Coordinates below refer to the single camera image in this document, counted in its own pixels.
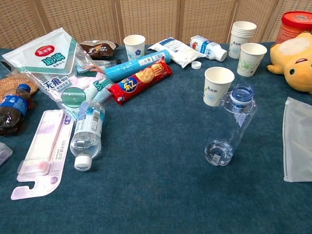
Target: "woven mat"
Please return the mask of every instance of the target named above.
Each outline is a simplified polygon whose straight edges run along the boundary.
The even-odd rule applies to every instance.
[[[30,95],[34,94],[38,87],[28,80],[25,75],[14,75],[9,76],[3,79],[0,79],[0,98],[2,99],[3,95],[10,89],[17,88],[19,84],[28,84],[30,87]]]

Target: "bottle bottom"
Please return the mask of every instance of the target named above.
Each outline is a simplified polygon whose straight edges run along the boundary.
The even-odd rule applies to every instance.
[[[233,157],[233,148],[226,141],[214,140],[205,148],[206,160],[214,166],[226,166]]]

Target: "yellow plush toy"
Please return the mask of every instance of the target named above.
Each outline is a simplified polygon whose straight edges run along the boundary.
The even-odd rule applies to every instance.
[[[274,45],[270,50],[268,70],[284,74],[294,89],[312,94],[312,34],[302,33],[296,38]]]

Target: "empty plastic bottle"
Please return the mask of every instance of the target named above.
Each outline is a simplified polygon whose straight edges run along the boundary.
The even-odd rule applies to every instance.
[[[105,110],[97,100],[84,101],[80,105],[74,137],[70,150],[76,157],[75,168],[87,171],[92,159],[101,151],[101,134]]]
[[[257,111],[253,97],[254,88],[249,84],[237,84],[222,96],[205,148],[206,160],[212,165],[226,166],[231,161]]]
[[[30,87],[20,84],[3,95],[0,102],[0,136],[14,134],[22,125],[30,97]]]

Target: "stack of paper cups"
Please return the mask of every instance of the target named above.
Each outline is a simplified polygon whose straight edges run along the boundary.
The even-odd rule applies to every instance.
[[[237,21],[233,23],[231,31],[231,40],[229,56],[238,59],[241,45],[252,40],[257,25],[247,21]]]

